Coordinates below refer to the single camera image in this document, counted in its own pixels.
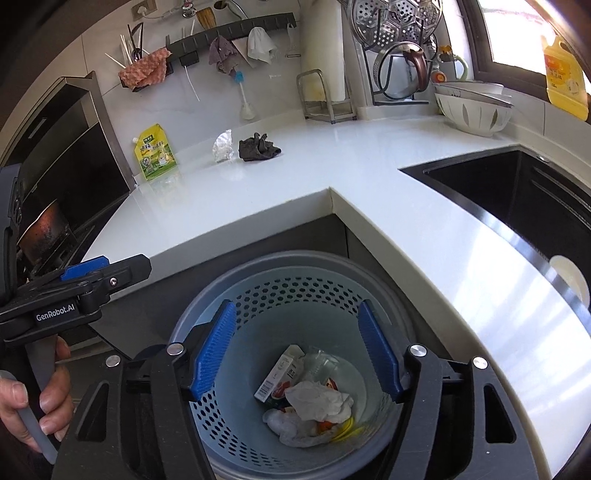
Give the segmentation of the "person's left hand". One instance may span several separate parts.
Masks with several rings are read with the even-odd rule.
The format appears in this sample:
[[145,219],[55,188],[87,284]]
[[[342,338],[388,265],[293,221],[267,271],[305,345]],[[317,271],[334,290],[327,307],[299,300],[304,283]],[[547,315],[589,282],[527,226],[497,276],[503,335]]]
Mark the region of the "person's left hand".
[[16,440],[36,453],[43,453],[49,437],[61,441],[73,417],[71,381],[64,365],[55,361],[70,358],[67,343],[60,338],[48,340],[54,348],[49,380],[41,389],[24,348],[13,348],[1,354],[1,423]]

